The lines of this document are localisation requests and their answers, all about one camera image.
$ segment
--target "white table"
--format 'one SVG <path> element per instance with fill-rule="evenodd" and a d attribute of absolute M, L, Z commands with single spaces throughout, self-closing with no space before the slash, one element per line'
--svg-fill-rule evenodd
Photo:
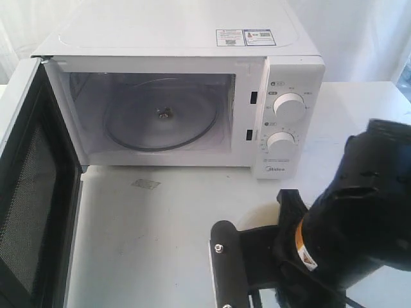
<path fill-rule="evenodd" d="M 96 167 L 83 175 L 69 308 L 214 307 L 208 240 L 218 220 L 238 228 L 275 223 L 280 189 L 306 204 L 330 183 L 345 140 L 370 117 L 411 124 L 391 83 L 325 83 L 297 175 L 255 180 L 247 168 Z M 132 185 L 144 179 L 155 189 Z M 349 290 L 370 308 L 408 307 L 411 273 L 383 268 Z M 265 307 L 277 307 L 274 292 Z"/>

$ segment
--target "power knob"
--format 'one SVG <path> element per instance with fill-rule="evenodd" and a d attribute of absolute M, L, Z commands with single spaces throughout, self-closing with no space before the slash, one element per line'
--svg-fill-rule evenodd
<path fill-rule="evenodd" d="M 273 110 L 275 116 L 281 122 L 294 123 L 304 116 L 306 106 L 300 95 L 296 93 L 286 93 L 275 100 Z"/>
<path fill-rule="evenodd" d="M 267 149 L 274 157 L 291 157 L 297 149 L 294 136 L 290 133 L 279 132 L 267 139 Z"/>

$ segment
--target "label sticker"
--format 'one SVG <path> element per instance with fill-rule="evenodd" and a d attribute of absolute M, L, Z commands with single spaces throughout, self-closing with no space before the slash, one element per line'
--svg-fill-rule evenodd
<path fill-rule="evenodd" d="M 243 30 L 216 30 L 217 46 L 245 46 Z"/>
<path fill-rule="evenodd" d="M 275 46 L 275 40 L 270 29 L 244 30 L 247 46 Z"/>
<path fill-rule="evenodd" d="M 295 231 L 295 245 L 297 247 L 298 255 L 302 263 L 308 268 L 309 271 L 313 271 L 317 268 L 317 263 L 308 253 L 307 248 L 304 245 L 304 241 L 302 240 L 302 220 L 300 221 L 297 230 Z"/>

